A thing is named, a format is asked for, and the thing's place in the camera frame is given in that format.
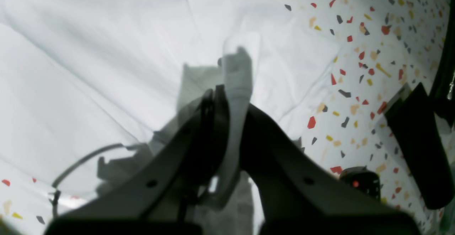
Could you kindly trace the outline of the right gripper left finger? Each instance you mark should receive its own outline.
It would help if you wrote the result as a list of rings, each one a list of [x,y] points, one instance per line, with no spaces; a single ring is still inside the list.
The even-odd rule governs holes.
[[[189,221],[198,190],[221,166],[229,140],[225,87],[203,94],[164,149],[126,182],[55,218],[46,235],[201,235]]]

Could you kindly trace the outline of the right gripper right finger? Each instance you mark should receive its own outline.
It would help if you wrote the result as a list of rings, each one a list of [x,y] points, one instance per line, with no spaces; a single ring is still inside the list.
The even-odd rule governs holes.
[[[277,123],[248,106],[242,170],[257,185],[261,235],[419,235],[408,214],[339,182],[305,156]]]

